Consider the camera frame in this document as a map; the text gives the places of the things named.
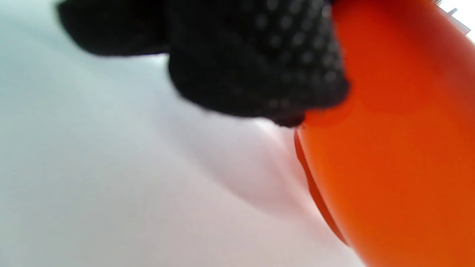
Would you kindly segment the person's left hand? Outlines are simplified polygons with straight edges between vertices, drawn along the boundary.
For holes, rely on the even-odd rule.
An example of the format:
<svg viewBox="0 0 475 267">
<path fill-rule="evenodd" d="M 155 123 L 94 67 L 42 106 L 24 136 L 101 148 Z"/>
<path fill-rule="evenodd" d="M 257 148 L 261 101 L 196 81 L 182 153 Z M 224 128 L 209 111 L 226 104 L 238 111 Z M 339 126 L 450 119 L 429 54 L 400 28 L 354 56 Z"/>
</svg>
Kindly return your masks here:
<svg viewBox="0 0 475 267">
<path fill-rule="evenodd" d="M 182 98 L 297 127 L 348 96 L 332 0 L 61 0 L 58 20 L 97 56 L 168 55 Z"/>
</svg>

